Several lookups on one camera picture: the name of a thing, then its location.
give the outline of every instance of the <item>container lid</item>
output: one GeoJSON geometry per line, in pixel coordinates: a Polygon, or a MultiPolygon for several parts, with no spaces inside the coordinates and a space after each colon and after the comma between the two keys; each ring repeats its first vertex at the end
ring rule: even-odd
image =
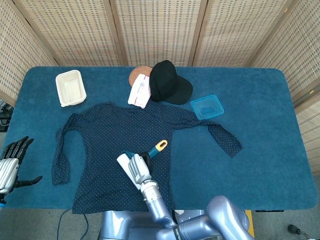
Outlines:
{"type": "Polygon", "coordinates": [[[199,120],[211,119],[225,112],[218,97],[213,94],[193,100],[190,104],[199,120]]]}

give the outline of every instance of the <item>black cable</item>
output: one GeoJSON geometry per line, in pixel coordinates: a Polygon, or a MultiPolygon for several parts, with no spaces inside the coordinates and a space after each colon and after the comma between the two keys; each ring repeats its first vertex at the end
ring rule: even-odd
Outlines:
{"type": "Polygon", "coordinates": [[[80,240],[84,239],[85,235],[87,234],[88,230],[89,230],[89,223],[88,223],[88,219],[86,217],[85,214],[83,214],[84,216],[84,219],[85,219],[85,222],[86,222],[86,230],[85,230],[85,233],[82,235],[82,237],[80,238],[80,240]]]}
{"type": "MultiPolygon", "coordinates": [[[[69,211],[70,211],[70,209],[69,210],[65,210],[60,216],[58,229],[56,230],[56,240],[59,240],[59,229],[60,229],[61,219],[62,219],[63,215],[65,215],[69,211]]],[[[88,230],[89,230],[89,223],[88,223],[87,216],[85,214],[83,214],[83,216],[84,216],[84,219],[85,219],[85,222],[86,222],[86,230],[85,230],[85,233],[80,238],[80,240],[84,239],[84,237],[86,236],[86,234],[88,233],[88,230]]]]}

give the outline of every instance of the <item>cap brim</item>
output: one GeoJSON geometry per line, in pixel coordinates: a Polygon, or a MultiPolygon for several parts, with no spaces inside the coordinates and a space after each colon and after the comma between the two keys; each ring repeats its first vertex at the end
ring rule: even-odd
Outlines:
{"type": "Polygon", "coordinates": [[[181,76],[177,77],[179,80],[177,91],[173,95],[164,99],[163,101],[170,104],[182,105],[188,102],[192,95],[194,87],[187,79],[181,76]]]}

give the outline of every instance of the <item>shirt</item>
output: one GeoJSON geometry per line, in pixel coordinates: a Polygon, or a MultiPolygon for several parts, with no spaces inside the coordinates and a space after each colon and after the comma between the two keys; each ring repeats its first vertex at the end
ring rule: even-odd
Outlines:
{"type": "Polygon", "coordinates": [[[122,170],[117,157],[123,151],[147,152],[159,141],[167,140],[168,146],[151,160],[152,179],[157,181],[166,206],[174,209],[170,188],[173,131],[197,125],[207,125],[215,141],[231,158],[242,149],[239,141],[221,125],[198,120],[189,110],[158,102],[149,101],[145,109],[118,107],[108,102],[74,113],[56,134],[52,183],[69,181],[69,162],[63,153],[64,135],[77,130],[83,138],[86,160],[72,212],[148,211],[141,192],[122,170]]]}

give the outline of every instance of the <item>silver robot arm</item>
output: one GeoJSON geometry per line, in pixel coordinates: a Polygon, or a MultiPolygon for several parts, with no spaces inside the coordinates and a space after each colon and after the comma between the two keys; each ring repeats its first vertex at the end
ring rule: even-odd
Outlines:
{"type": "Polygon", "coordinates": [[[225,196],[211,199],[206,214],[176,224],[152,180],[143,158],[135,154],[129,162],[129,170],[147,204],[153,221],[164,229],[156,233],[157,240],[200,240],[222,235],[225,240],[253,240],[247,232],[249,219],[246,214],[225,196]]]}

